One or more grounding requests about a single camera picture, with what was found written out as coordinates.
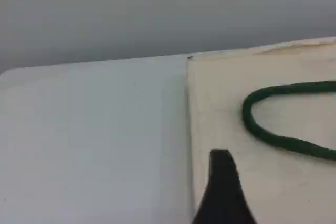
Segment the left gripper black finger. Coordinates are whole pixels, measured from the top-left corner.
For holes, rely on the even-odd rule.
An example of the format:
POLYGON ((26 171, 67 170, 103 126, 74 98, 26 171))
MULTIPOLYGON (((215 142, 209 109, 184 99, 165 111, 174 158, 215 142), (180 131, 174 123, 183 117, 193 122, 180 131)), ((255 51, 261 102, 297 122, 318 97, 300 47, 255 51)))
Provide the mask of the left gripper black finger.
POLYGON ((229 150, 210 151, 208 182, 193 223, 256 223, 229 150))

